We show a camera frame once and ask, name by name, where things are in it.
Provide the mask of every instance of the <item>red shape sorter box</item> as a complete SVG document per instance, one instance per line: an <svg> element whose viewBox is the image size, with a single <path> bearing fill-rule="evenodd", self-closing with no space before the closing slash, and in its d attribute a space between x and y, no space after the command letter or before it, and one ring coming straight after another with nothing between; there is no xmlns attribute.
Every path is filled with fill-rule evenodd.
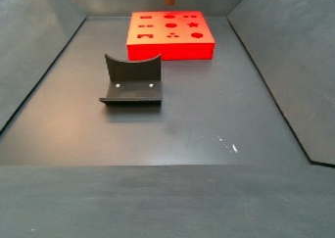
<svg viewBox="0 0 335 238"><path fill-rule="evenodd" d="M202 14L196 11L132 13L126 39L130 61L210 60L214 39Z"/></svg>

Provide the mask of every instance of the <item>bracket hole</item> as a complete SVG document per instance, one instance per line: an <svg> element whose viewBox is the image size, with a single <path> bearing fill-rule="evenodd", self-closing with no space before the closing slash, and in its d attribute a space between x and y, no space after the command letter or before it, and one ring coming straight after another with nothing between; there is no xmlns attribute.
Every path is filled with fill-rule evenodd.
<svg viewBox="0 0 335 238"><path fill-rule="evenodd" d="M153 34L137 34L137 38L142 37L153 38Z"/></svg>

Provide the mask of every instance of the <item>gray floor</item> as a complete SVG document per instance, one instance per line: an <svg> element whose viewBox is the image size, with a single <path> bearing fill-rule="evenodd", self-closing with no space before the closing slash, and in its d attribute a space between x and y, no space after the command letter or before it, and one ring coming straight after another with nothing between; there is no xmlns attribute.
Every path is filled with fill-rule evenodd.
<svg viewBox="0 0 335 238"><path fill-rule="evenodd" d="M303 166L228 21L212 61L162 62L160 107L106 108L104 53L126 59L128 18L90 18L0 137L0 165Z"/></svg>

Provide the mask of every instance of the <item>white speck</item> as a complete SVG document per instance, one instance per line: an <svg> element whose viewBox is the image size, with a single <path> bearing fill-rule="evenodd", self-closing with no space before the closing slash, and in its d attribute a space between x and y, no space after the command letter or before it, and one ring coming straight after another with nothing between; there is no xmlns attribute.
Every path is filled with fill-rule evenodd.
<svg viewBox="0 0 335 238"><path fill-rule="evenodd" d="M234 149L234 152L237 153L237 150L236 150L234 144L233 144L233 149Z"/></svg>

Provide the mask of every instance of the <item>black holder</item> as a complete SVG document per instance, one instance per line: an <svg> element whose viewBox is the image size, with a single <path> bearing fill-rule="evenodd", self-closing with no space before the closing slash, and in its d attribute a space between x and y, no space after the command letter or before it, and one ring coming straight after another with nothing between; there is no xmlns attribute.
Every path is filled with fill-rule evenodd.
<svg viewBox="0 0 335 238"><path fill-rule="evenodd" d="M141 62L122 62L104 55L109 87L100 101L113 103L161 103L161 56Z"/></svg>

